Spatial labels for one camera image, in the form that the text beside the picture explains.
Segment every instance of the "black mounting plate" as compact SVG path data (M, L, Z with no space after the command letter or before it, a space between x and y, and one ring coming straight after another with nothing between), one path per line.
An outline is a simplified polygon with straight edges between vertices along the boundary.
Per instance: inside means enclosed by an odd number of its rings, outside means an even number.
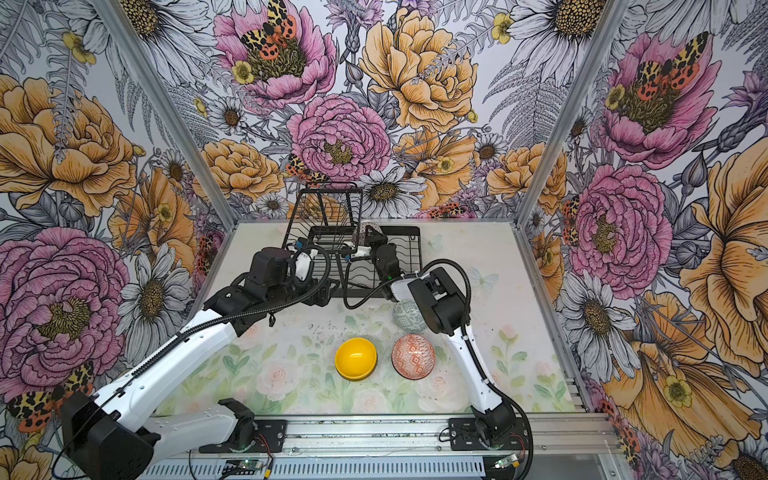
M522 428L522 422L517 422L512 426L511 434L517 434L521 439L525 438L525 430ZM489 450L480 442L480 435L475 428L475 419L448 419L448 435L451 437L451 450L454 452L467 452L468 450ZM520 440L509 436L502 444L501 448L489 450L522 450Z
M286 420L259 420L256 417L253 420L253 429L255 435L262 435L266 439L266 443L270 446L272 453L279 453L283 451L283 442L285 442L286 427L288 421ZM261 442L255 438L250 443L247 449L243 451L235 452L232 449L222 445L204 445L199 448L200 453L265 453L266 449Z

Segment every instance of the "orange patterned bowl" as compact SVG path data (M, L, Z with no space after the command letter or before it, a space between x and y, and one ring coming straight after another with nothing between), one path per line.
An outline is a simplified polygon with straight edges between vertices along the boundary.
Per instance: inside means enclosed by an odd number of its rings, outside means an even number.
M410 333L395 343L392 364L409 380L423 379L435 368L435 349L423 336Z

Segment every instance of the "metal post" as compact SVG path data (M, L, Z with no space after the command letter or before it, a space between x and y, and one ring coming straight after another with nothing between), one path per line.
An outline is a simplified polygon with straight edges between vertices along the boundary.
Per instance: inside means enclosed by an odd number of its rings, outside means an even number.
M219 215L225 231L231 232L237 223L232 209L200 155L200 150L176 109L176 105L170 99L160 74L150 62L148 52L141 44L131 21L125 15L120 0L100 0L92 2L92 5L121 50L123 58L127 60L129 68L136 75L136 80L162 117L165 127L177 142L184 158L190 163L192 171L197 175L200 185Z
M571 89L568 91L568 96L565 98L565 103L563 103L560 109L558 119L554 123L552 133L547 140L544 154L541 156L541 162L531 179L528 191L525 192L523 197L523 202L515 218L517 225L525 225L525 222L531 216L533 207L538 202L538 198L544 190L544 185L547 183L547 177L552 172L552 168L558 159L558 154L565 141L565 137L568 135L568 131L573 126L574 121L576 121L579 105L592 85L595 73L598 71L605 55L611 49L611 42L618 32L621 19L628 8L628 0L608 0L605 4L600 23L598 23L594 30L594 35L589 43L587 57L584 59L584 63L571 83Z

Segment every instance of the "wall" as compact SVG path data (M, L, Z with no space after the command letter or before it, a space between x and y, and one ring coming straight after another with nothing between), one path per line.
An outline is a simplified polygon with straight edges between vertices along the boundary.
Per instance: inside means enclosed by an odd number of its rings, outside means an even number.
M250 219L285 218L308 180L356 182L366 217L513 216L605 1L529 3L123 1Z
M0 6L0 465L42 479L62 399L181 327L223 232L92 8Z
M526 231L634 474L768 478L768 2L631 11Z

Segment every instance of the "butterfly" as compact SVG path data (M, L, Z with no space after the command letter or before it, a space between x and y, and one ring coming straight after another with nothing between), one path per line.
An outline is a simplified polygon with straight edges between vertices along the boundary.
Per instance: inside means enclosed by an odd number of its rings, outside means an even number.
M270 0L266 6L266 22L260 30L247 31L240 41L248 47L254 57L275 60L280 56L280 47L296 37L296 18L288 15L285 0Z
M93 377L93 363L84 363L72 371L64 384L57 385L51 392L27 392L12 398L8 402L8 412L19 420L20 432L40 432L51 421L54 412L58 414L61 404L73 393L93 393Z
M566 245L578 247L578 231L576 231L576 214L578 213L578 200L569 200L563 204L563 241Z
M498 282L498 273L483 276L480 274L480 270L472 267L469 271L469 282L473 287L481 287L486 292L492 293L493 287Z
M435 252L442 252L442 235L437 234L431 240L427 240L427 245Z
M709 32L704 31L685 44L675 58L664 64L649 60L637 67L637 81L640 87L637 96L642 101L649 101L660 94L664 96L669 89L680 91L698 75L699 58L704 53L709 39Z

